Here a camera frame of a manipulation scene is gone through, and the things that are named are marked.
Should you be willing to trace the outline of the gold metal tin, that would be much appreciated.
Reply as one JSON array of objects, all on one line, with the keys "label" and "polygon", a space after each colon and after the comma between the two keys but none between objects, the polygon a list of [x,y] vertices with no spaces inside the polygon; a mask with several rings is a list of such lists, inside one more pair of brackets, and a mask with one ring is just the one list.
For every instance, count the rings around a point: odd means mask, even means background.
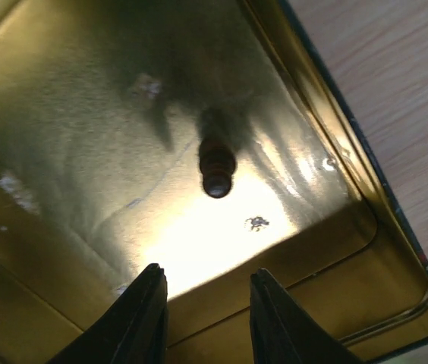
[{"label": "gold metal tin", "polygon": [[361,363],[428,344],[426,256],[286,1],[0,1],[0,363],[50,363],[152,263],[164,363],[255,363],[261,268]]}]

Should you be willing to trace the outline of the dark pawn chess piece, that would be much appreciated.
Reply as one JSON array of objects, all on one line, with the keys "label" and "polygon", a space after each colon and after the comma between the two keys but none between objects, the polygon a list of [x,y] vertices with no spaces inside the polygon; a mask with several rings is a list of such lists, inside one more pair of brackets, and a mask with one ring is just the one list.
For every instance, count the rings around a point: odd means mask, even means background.
[{"label": "dark pawn chess piece", "polygon": [[224,198],[231,192],[237,167],[228,119],[221,110],[207,108],[200,115],[198,131],[203,190],[213,199]]}]

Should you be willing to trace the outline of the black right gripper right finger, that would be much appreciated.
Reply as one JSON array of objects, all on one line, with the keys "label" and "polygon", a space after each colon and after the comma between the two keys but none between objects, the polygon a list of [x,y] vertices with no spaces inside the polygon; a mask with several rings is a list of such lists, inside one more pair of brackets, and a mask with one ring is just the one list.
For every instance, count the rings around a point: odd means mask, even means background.
[{"label": "black right gripper right finger", "polygon": [[323,330],[261,268],[250,276],[250,335],[255,363],[361,363]]}]

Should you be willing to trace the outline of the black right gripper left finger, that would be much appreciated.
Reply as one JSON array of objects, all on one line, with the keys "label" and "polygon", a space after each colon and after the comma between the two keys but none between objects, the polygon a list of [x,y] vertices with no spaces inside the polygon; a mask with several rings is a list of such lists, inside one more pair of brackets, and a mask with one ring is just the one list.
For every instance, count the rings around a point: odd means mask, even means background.
[{"label": "black right gripper left finger", "polygon": [[168,328],[164,269],[152,263],[50,363],[164,363]]}]

